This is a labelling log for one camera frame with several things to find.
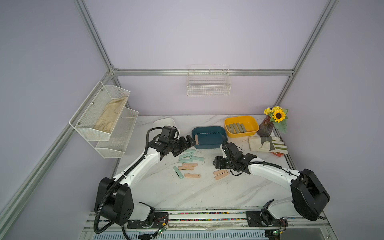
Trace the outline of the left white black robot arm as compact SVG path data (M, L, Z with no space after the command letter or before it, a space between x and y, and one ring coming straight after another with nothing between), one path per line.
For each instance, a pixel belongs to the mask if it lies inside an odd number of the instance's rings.
M181 137L176 127L158 129L161 133L153 139L150 139L150 133L155 128L147 131L144 151L132 164L114 177L100 181L95 202L95 234L101 234L114 224L124 227L133 221L150 227L154 223L155 209L134 201L132 188L166 155L177 157L196 144L190 135Z

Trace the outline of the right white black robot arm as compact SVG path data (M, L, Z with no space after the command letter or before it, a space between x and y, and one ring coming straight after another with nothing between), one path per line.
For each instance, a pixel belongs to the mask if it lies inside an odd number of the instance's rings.
M254 154L232 154L229 150L223 151L222 157L215 157L213 166L235 171L235 176L246 173L265 178L290 192L289 197L271 199L263 206L259 213L259 222L263 226L269 227L283 218L298 215L309 221L325 219L321 214L331 198L316 174L309 169L290 170Z

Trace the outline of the yellow storage box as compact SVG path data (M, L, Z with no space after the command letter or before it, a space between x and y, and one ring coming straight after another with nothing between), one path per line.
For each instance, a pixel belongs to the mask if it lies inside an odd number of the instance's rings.
M230 138L253 136L259 130L256 119L252 116L239 116L225 119L225 130Z

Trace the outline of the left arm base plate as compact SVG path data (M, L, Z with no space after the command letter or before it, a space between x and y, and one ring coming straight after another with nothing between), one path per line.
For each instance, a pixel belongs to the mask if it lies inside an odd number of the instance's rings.
M143 222L139 220L129 220L125 227L127 229L159 229L163 226L163 223L167 223L169 220L168 212L154 212L153 221L150 224L149 222Z

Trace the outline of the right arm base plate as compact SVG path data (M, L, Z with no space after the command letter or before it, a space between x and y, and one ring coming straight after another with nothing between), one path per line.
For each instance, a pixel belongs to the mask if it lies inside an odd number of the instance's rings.
M287 227L285 218L276 219L268 211L246 211L249 227Z

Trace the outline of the dark teal storage box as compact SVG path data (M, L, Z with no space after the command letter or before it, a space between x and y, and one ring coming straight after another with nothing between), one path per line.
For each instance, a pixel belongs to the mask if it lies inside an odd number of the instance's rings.
M195 140L198 135L199 145L196 149L219 149L223 142L228 141L226 130L220 126L196 127L192 130L192 137Z

